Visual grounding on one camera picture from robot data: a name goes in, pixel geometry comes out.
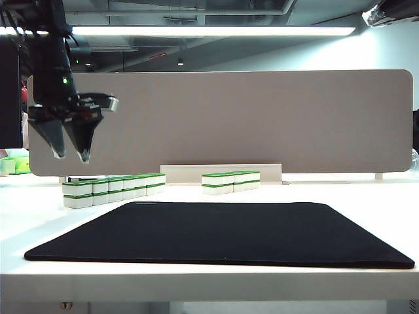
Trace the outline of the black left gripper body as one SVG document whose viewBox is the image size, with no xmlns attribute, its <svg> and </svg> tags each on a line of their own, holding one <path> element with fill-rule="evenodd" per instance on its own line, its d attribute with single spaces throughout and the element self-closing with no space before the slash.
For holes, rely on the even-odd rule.
<svg viewBox="0 0 419 314">
<path fill-rule="evenodd" d="M 59 101 L 39 101 L 29 107 L 28 120 L 33 123 L 101 121 L 103 109 L 109 110 L 108 94 L 82 93 Z"/>
</svg>

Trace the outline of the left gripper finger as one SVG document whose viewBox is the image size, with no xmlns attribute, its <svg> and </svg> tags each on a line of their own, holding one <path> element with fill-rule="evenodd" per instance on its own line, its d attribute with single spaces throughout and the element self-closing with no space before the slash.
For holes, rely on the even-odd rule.
<svg viewBox="0 0 419 314">
<path fill-rule="evenodd" d="M 100 112 L 75 112 L 64 120 L 63 126 L 84 163 L 90 161 L 94 131 L 100 122 Z"/>
<path fill-rule="evenodd" d="M 57 119 L 29 119 L 31 127 L 43 138 L 57 159 L 65 158 L 62 122 Z"/>
</svg>

